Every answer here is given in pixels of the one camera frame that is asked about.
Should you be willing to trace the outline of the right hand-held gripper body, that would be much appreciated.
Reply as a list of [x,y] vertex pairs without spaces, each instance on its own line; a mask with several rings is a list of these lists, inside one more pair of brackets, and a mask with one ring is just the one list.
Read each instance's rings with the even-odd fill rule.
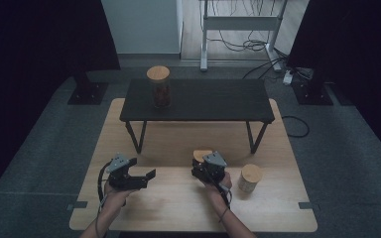
[[217,183],[221,182],[225,177],[225,168],[227,162],[217,152],[213,152],[202,157],[203,163],[201,164],[201,180],[204,182]]

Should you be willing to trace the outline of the white desk frame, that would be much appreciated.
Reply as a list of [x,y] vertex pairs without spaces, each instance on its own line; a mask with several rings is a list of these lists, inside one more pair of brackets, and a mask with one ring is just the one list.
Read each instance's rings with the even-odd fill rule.
[[279,63],[280,57],[275,49],[275,44],[284,19],[288,0],[283,0],[277,16],[210,16],[208,14],[208,0],[200,1],[203,2],[201,16],[202,41],[199,65],[201,71],[208,70],[207,33],[209,31],[269,32],[271,36],[265,45],[266,54],[275,72],[281,72],[283,70]]

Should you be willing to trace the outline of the short glass jar pale grains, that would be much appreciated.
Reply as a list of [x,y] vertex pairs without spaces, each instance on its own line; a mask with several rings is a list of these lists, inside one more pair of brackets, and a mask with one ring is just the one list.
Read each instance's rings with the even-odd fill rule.
[[240,172],[238,187],[244,192],[252,192],[262,179],[262,170],[253,164],[245,165]]

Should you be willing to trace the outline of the person's left hand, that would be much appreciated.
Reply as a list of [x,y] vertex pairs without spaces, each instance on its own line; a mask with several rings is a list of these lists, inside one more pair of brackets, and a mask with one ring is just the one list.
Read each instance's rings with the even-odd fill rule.
[[104,193],[106,195],[104,207],[119,209],[124,206],[127,197],[133,193],[133,190],[116,190],[107,182],[104,186]]

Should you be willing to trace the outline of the medium glass jar bamboo lid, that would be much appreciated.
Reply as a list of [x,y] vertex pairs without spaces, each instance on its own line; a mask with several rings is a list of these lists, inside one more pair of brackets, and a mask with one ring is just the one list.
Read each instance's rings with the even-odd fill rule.
[[193,158],[199,162],[199,163],[203,163],[204,162],[204,156],[206,155],[210,155],[213,153],[213,150],[209,150],[209,149],[201,149],[201,150],[194,150],[193,151]]

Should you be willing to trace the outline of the dark curtain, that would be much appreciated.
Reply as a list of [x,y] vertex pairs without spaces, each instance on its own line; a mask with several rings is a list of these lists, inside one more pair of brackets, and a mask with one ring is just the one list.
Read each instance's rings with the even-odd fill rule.
[[0,0],[0,177],[66,79],[118,66],[102,0]]
[[381,141],[381,0],[310,0],[288,59],[332,80]]

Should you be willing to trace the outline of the black stand base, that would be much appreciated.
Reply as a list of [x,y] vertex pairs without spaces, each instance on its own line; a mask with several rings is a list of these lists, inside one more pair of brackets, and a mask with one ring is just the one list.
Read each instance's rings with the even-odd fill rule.
[[76,87],[68,100],[69,105],[99,105],[108,87],[107,82],[93,82],[84,71],[73,75]]
[[291,86],[300,105],[332,105],[321,79],[293,81]]

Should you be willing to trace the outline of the black low shelf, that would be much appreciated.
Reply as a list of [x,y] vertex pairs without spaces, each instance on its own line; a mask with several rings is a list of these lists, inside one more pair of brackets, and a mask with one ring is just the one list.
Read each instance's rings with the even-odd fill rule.
[[259,79],[173,79],[157,83],[133,79],[120,120],[137,152],[144,137],[137,137],[135,121],[243,121],[268,126],[275,120],[264,82]]

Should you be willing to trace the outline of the white partition panel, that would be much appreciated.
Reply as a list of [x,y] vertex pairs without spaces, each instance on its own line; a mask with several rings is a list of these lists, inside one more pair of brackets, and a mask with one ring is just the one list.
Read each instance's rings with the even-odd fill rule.
[[116,53],[179,55],[183,0],[101,0]]

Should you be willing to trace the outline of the grey tape strip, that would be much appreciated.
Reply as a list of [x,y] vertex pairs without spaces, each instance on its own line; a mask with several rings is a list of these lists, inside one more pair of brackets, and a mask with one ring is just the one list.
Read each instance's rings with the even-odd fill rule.
[[74,210],[75,208],[86,208],[88,202],[87,201],[76,201],[74,203],[68,204],[66,207],[67,211]]
[[318,204],[304,201],[304,202],[299,202],[299,209],[320,210],[320,207]]

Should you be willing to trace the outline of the person's right hand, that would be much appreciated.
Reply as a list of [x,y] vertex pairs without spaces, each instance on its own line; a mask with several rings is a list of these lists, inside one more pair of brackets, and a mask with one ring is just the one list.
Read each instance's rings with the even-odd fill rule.
[[[232,182],[229,172],[226,172],[223,180],[219,183],[221,186],[226,187],[227,189],[232,188]],[[206,195],[209,199],[221,199],[221,194],[218,188],[214,184],[204,183]]]

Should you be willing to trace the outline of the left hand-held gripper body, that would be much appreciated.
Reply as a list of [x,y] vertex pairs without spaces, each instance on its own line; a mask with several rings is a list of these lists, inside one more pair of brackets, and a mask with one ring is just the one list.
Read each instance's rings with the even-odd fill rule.
[[132,177],[127,167],[128,160],[117,154],[106,169],[109,184],[116,190],[135,190],[147,187],[146,182],[138,182],[138,177]]

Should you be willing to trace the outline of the tall glass jar dried flowers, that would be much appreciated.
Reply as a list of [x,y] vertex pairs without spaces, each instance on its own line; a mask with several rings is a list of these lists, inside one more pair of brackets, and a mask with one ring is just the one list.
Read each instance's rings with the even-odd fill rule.
[[157,108],[171,105],[170,70],[163,65],[152,66],[147,70],[147,77],[152,85],[153,102]]

